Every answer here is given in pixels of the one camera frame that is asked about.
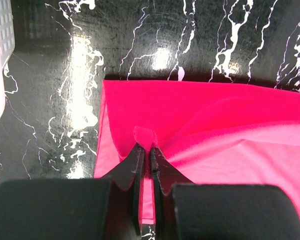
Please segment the red t-shirt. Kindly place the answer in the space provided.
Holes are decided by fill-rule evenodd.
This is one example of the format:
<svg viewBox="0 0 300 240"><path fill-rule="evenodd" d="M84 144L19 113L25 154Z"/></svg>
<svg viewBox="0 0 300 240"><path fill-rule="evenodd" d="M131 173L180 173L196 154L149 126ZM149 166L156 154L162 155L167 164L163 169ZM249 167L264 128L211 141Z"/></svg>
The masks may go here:
<svg viewBox="0 0 300 240"><path fill-rule="evenodd" d="M238 83L102 82L99 178L133 146L159 147L197 184L281 188L300 216L300 93Z"/></svg>

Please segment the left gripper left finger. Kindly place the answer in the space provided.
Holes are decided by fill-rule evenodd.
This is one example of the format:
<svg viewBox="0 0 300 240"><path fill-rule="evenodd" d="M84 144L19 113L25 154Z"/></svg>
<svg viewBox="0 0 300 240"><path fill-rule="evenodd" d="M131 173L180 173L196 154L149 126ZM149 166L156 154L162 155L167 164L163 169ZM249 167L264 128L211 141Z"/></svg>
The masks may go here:
<svg viewBox="0 0 300 240"><path fill-rule="evenodd" d="M139 240L145 151L100 178L0 184L0 240Z"/></svg>

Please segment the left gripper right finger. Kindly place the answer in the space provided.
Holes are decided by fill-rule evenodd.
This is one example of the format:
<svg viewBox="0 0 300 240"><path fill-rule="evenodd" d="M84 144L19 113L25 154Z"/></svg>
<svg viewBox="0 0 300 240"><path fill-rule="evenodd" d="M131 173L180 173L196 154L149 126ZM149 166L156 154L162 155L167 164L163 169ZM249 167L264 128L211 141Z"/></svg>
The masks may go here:
<svg viewBox="0 0 300 240"><path fill-rule="evenodd" d="M300 240L300 217L278 187L196 184L150 152L158 240Z"/></svg>

